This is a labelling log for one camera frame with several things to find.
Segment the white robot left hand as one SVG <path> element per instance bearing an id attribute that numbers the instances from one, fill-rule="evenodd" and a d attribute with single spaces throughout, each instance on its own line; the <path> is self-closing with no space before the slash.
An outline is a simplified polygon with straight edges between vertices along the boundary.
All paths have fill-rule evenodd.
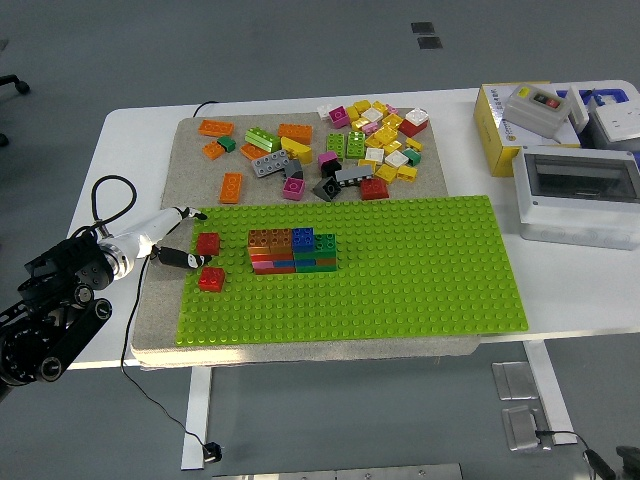
<path id="1" fill-rule="evenodd" d="M 136 259 L 151 254 L 156 255 L 161 264 L 184 269 L 197 269 L 208 263 L 212 259 L 211 255 L 195 255 L 157 246 L 157 243 L 175 230 L 182 220 L 193 217 L 207 219 L 204 213 L 191 207 L 167 208 L 124 233 L 102 239 L 99 246 L 111 265 L 114 278 L 120 279 L 128 275 Z"/>

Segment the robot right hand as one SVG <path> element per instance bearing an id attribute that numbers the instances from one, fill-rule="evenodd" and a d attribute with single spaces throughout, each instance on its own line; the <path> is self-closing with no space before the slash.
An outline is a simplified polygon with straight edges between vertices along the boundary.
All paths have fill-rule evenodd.
<path id="1" fill-rule="evenodd" d="M 617 446 L 616 453 L 623 462 L 620 471 L 614 471 L 604 459 L 592 449 L 586 449 L 583 456 L 595 476 L 600 479 L 639 480 L 639 448 L 625 445 Z"/>

